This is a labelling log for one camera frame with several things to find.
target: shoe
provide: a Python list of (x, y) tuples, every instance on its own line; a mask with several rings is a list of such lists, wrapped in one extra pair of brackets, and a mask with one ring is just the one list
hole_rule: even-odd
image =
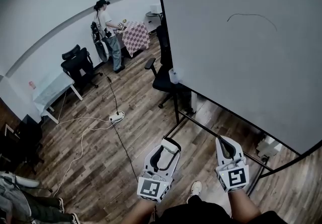
[(61, 213), (65, 213), (65, 209), (64, 209), (64, 201), (63, 201), (63, 199), (62, 199), (62, 198), (59, 198), (58, 200), (59, 200), (59, 211), (60, 211)]
[(189, 197), (187, 199), (187, 203), (188, 203), (191, 196), (199, 195), (201, 193), (201, 190), (202, 190), (202, 184), (200, 181), (196, 181), (195, 183), (193, 183), (193, 185), (191, 187), (191, 194), (189, 195)]
[(81, 224), (76, 213), (72, 213), (71, 215), (72, 215), (71, 224)]
[(115, 73), (119, 73), (120, 71), (125, 69), (125, 65), (121, 65), (121, 67), (119, 69), (117, 69), (116, 71), (114, 71)]

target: chair seat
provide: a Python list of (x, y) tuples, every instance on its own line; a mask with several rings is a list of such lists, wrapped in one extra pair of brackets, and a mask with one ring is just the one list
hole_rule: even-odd
[[(172, 83), (170, 81), (169, 70), (167, 67), (162, 65), (156, 74), (156, 77), (154, 79), (152, 86), (154, 89), (169, 93), (171, 92), (171, 85)], [(188, 89), (181, 84), (177, 84), (176, 89), (181, 92), (184, 92), (186, 90), (188, 91)]]

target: white table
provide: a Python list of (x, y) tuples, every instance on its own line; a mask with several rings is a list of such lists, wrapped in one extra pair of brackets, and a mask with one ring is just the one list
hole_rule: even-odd
[(41, 116), (50, 117), (56, 124), (58, 120), (51, 115), (47, 109), (54, 109), (51, 104), (57, 100), (68, 88), (72, 88), (77, 97), (82, 101), (83, 98), (74, 87), (74, 80), (70, 78), (61, 68), (53, 70), (40, 83), (36, 85), (33, 93), (33, 101)]

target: black cap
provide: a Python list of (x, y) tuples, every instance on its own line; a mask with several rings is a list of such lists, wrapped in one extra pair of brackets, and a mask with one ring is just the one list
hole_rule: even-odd
[(98, 8), (101, 8), (102, 6), (107, 5), (107, 2), (106, 0), (99, 0), (96, 2), (96, 5)]

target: dark pants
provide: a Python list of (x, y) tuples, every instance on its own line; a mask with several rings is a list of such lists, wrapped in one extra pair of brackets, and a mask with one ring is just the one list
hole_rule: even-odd
[(105, 42), (109, 54), (113, 58), (113, 70), (116, 71), (121, 67), (122, 53), (119, 40), (116, 35), (110, 38), (104, 37), (102, 41)]
[(31, 209), (31, 218), (48, 223), (72, 221), (71, 214), (61, 213), (58, 210), (59, 200), (57, 198), (35, 197), (25, 192), (24, 195)]
[(204, 202), (198, 195), (190, 197), (188, 204), (178, 205), (164, 211), (160, 223), (231, 223), (226, 211), (215, 203)]

